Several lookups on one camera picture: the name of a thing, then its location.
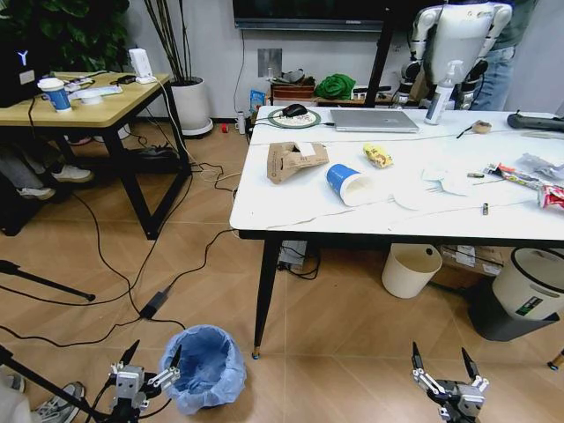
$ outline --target computer mouse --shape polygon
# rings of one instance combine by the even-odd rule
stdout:
[[[282,110],[282,116],[284,117],[295,117],[306,115],[308,110],[301,104],[291,104],[287,108]]]

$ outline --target blue paper cup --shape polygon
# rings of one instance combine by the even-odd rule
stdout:
[[[373,194],[372,180],[345,165],[333,165],[327,171],[327,182],[350,207],[370,202]]]
[[[71,111],[69,96],[64,90],[64,82],[58,78],[45,78],[37,86],[49,97],[51,104],[57,112]]]

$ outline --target red object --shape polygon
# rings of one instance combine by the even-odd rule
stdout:
[[[564,189],[553,185],[545,185],[538,190],[538,204],[544,209],[557,204],[564,207]]]

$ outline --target white router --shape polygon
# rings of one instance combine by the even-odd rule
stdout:
[[[150,84],[155,82],[155,77],[152,75],[151,63],[149,56],[143,48],[130,49],[131,64],[137,77],[135,80],[139,84]]]

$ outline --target white table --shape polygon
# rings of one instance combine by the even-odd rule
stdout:
[[[275,109],[261,108],[258,118]],[[322,122],[332,122],[330,108],[312,109],[322,117]],[[518,160],[525,152],[561,164],[564,140],[526,137],[523,133],[529,131],[512,130],[507,125],[505,112],[448,111],[439,126],[423,123],[425,110],[405,113],[419,125],[419,133],[337,132],[324,125],[305,130],[284,130],[266,124],[255,127],[230,219],[241,238],[265,241],[255,357],[262,341],[283,240],[564,247],[564,210],[558,206],[540,209],[533,189],[500,182],[500,178],[488,175],[474,180],[477,185],[471,188],[469,196],[463,197],[437,189],[438,182],[421,180],[423,170],[433,167],[463,178],[469,172],[480,172],[489,163],[519,167]],[[492,132],[469,132],[456,139],[478,119],[490,122]],[[273,184],[266,176],[269,145],[288,141],[323,143],[330,163],[302,170],[279,185]],[[362,151],[367,141],[385,147],[394,166],[378,169],[370,164]],[[373,178],[376,189],[371,204],[347,207],[330,189],[325,175],[336,163]],[[411,191],[419,194],[411,196]],[[419,197],[419,210],[402,207],[394,196]],[[489,204],[487,216],[482,214],[484,203]]]

